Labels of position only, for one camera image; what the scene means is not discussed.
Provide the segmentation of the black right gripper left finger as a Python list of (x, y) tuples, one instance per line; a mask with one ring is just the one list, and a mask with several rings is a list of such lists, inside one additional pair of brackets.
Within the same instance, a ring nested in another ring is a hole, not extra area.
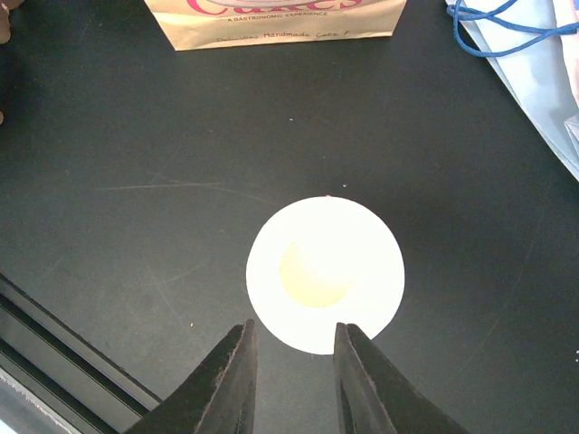
[(186, 380), (128, 433), (252, 433), (257, 386), (254, 321), (235, 325)]

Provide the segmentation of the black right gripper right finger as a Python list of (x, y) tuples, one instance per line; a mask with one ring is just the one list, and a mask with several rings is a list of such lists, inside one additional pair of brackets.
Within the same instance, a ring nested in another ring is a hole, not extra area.
[(465, 433), (427, 400), (355, 324), (338, 323), (334, 343), (341, 433)]

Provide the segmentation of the cream pink Cakes paper bag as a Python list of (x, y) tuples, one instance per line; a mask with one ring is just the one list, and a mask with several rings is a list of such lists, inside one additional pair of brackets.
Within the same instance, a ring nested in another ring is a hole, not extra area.
[(404, 0), (162, 1), (146, 5), (177, 51), (388, 37)]

